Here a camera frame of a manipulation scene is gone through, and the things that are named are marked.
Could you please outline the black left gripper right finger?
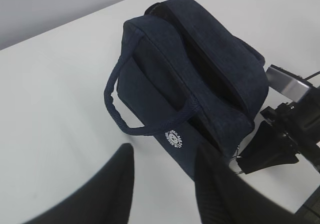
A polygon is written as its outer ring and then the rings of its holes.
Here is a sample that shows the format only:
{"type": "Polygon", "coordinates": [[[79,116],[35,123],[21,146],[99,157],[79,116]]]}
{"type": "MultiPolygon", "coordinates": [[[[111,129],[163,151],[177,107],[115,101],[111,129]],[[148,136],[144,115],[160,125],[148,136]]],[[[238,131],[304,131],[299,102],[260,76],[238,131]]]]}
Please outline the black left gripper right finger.
{"type": "Polygon", "coordinates": [[[211,146],[197,149],[194,183],[202,223],[307,223],[243,181],[211,146]]]}

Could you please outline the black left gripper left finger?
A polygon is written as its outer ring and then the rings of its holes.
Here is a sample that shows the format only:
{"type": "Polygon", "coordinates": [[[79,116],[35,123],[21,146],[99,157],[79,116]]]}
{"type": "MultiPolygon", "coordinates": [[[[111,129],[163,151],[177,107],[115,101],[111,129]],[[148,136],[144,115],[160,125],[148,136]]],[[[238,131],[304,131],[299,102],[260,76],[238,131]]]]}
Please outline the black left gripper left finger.
{"type": "Polygon", "coordinates": [[[128,223],[134,187],[134,151],[122,144],[81,188],[29,223],[128,223]]]}

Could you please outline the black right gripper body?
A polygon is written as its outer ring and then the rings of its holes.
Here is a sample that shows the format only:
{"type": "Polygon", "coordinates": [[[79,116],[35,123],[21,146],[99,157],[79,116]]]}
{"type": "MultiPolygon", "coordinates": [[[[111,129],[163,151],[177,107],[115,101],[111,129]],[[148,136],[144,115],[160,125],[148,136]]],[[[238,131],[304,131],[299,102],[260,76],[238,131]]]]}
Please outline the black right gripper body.
{"type": "Polygon", "coordinates": [[[276,109],[268,106],[261,115],[272,126],[292,138],[299,152],[307,159],[319,159],[320,89],[311,90],[298,102],[281,103],[276,109]]]}

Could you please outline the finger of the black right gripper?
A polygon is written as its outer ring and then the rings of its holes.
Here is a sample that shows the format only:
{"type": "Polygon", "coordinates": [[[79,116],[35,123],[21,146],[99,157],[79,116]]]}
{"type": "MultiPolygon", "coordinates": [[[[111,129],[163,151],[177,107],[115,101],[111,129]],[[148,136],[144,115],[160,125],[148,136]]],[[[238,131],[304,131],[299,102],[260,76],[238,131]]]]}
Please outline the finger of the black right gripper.
{"type": "Polygon", "coordinates": [[[295,143],[285,133],[262,123],[236,161],[242,172],[249,174],[272,166],[298,163],[296,150],[295,143]]]}

